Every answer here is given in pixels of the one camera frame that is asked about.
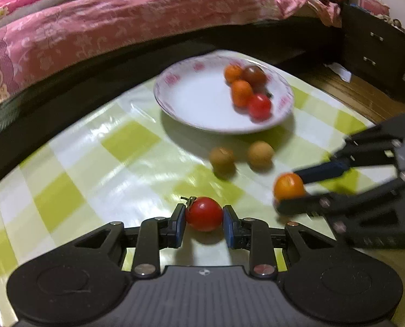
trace nightstand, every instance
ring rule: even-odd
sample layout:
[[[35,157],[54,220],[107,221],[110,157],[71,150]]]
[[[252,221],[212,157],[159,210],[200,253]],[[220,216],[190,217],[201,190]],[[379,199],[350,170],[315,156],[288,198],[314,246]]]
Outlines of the nightstand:
[[[405,73],[405,33],[349,5],[342,23],[342,64],[381,91],[397,93]]]

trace light brown ball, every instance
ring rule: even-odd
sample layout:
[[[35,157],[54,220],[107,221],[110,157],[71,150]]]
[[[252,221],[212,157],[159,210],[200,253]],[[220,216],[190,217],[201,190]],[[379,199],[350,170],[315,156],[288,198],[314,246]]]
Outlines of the light brown ball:
[[[256,169],[267,169],[272,166],[275,151],[268,143],[256,141],[248,149],[248,162]]]
[[[213,166],[213,171],[216,173],[227,174],[234,172],[236,169],[234,153],[230,149],[216,147],[210,152],[208,159]]]

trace white plate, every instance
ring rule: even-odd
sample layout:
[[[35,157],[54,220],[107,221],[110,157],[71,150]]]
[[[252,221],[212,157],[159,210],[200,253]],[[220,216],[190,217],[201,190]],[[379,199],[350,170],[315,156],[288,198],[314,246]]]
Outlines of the white plate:
[[[224,69],[229,64],[258,65],[267,75],[272,116],[255,122],[234,109]],[[171,65],[156,80],[154,96],[166,114],[191,127],[224,134],[259,132],[281,123],[293,107],[293,91],[273,69],[255,61],[210,54]]]

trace tablecloth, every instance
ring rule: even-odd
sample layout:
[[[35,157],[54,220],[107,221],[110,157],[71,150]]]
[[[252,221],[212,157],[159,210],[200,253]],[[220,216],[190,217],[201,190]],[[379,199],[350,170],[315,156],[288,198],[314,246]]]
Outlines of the tablecloth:
[[[295,106],[291,116],[273,129],[227,136],[182,125],[156,104],[154,78],[79,120],[1,180],[0,324],[16,320],[5,284],[18,265],[107,222],[119,220],[128,227],[150,217],[168,217],[181,202],[180,196],[209,196],[221,206],[231,204],[239,217],[256,217],[272,227],[283,227],[288,219],[274,208],[274,179],[292,168],[326,159],[343,145],[347,134],[372,123],[326,93],[274,69],[293,88]],[[268,172],[253,172],[246,163],[247,147],[255,140],[267,141],[275,149],[274,167]],[[232,179],[221,180],[212,173],[208,153],[214,146],[235,151],[239,162]],[[389,167],[353,169],[340,179],[307,189],[353,193],[394,174]],[[301,215],[294,220],[332,235],[321,218]],[[129,249],[125,270],[131,267],[132,252]],[[397,270],[405,291],[405,251],[368,253]],[[278,250],[276,254],[283,269],[282,256]],[[162,267],[247,266],[247,260],[246,251],[228,250],[220,230],[207,234],[186,229],[180,249],[161,251]],[[405,326],[405,293],[394,321]]]

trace floral blanket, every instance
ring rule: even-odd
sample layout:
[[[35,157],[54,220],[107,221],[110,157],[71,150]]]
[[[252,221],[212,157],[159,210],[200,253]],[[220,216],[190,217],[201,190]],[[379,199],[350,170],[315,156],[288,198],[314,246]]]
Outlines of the floral blanket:
[[[120,47],[219,25],[280,20],[318,0],[0,0],[0,103],[75,63]]]

